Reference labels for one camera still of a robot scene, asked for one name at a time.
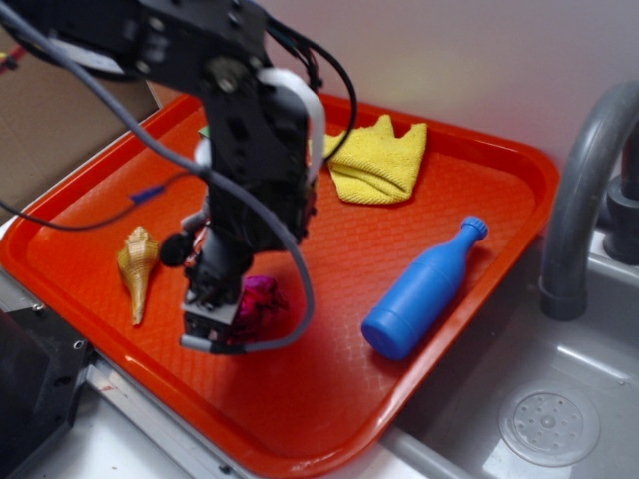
orange seashell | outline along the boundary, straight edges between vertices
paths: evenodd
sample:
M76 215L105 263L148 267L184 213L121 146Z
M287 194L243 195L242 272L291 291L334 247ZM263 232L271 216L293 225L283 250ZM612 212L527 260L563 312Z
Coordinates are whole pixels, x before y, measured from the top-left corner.
M124 243L118 252L118 268L131 295L133 325L137 326L142 322L149 276L158 262L160 247L142 227L135 228Z

sink drain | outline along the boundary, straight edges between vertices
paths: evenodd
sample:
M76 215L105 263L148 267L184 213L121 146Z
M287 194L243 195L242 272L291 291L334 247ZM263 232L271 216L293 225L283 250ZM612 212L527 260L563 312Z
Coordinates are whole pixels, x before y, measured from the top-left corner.
M505 398L499 430L523 459L539 466L567 466L597 445L599 416L583 393L559 383L533 382Z

blue plastic bottle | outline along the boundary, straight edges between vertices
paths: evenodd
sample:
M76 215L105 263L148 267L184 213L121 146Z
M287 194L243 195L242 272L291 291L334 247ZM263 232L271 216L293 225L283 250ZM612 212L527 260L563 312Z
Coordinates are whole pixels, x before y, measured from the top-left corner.
M389 359L406 358L455 297L466 256L487 233L482 220L468 217L455 238L422 253L364 320L366 341Z

red plastic tray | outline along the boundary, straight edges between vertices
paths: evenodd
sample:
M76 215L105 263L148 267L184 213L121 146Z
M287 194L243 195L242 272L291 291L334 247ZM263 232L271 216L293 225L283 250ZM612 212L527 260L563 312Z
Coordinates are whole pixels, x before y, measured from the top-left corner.
M329 131L341 131L347 102L323 101ZM180 219L201 205L205 188L197 179L179 180L166 194L94 232L64 233L17 220L0 243L0 260L97 349L247 469L280 478L324 474L383 432L543 227L558 181L551 162L524 145L365 105L358 122L372 125L382 113L391 114L398 135L412 123L428 123L414 196L392 207L348 205L338 199L329 174L321 173L319 214L303 244L318 307L310 328L290 347L233 357L180 347L187 284L180 269L161 265L143 324L131 326L116 252L137 225L156 240L176 231ZM205 124L200 103L182 97L146 128L190 156ZM128 194L176 171L128 136L29 213L68 225L90 223L128 205ZM359 332L361 321L406 266L449 240L467 215L483 218L490 233L471 252L454 304L405 361L377 355ZM274 276L291 303L268 335L291 330L305 304L289 257L262 254L252 272Z

white wall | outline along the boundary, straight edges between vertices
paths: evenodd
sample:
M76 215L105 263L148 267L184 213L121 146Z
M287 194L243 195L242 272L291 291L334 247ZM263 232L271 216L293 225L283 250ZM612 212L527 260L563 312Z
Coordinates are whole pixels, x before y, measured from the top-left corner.
M261 4L333 52L362 101L527 143L560 167L603 92L639 80L637 0Z

